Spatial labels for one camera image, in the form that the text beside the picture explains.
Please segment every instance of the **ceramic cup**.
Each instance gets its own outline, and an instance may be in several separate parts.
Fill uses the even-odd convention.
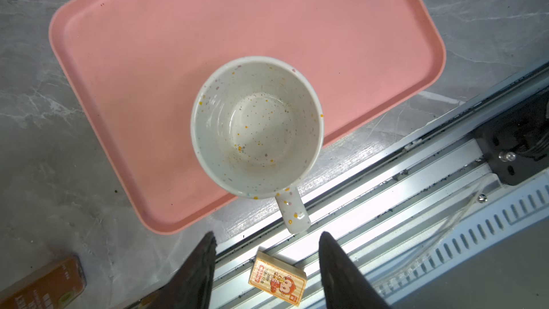
[[[275,197],[298,234],[311,221],[296,185],[319,156],[322,117],[303,74],[275,58],[248,56],[221,66],[200,89],[190,134],[210,178],[242,198]]]

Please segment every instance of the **gray marble surface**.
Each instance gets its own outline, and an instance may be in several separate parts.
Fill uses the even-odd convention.
[[[76,253],[88,286],[71,308],[106,308],[167,281],[206,231],[226,241],[276,204],[231,203],[170,236],[144,228],[49,46],[66,1],[0,0],[0,289]],[[323,150],[304,193],[549,55],[549,0],[424,2],[447,48],[442,76]]]

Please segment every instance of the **rectangular tray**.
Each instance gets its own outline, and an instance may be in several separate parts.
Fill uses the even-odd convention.
[[[421,0],[72,0],[50,43],[145,226],[175,233],[235,197],[190,143],[203,82],[245,55],[317,91],[326,144],[431,85],[446,52]]]

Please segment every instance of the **metal bolt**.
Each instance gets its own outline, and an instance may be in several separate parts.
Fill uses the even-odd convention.
[[[498,158],[503,162],[515,161],[515,159],[517,158],[517,155],[513,152],[500,152],[500,154],[498,155]]]
[[[486,197],[485,194],[480,194],[477,198],[477,201],[479,203],[486,203],[486,202],[488,202],[488,197]]]

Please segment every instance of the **mug handle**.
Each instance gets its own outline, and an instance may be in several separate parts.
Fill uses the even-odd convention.
[[[290,233],[299,234],[311,226],[311,219],[305,210],[297,187],[282,189],[275,198]]]

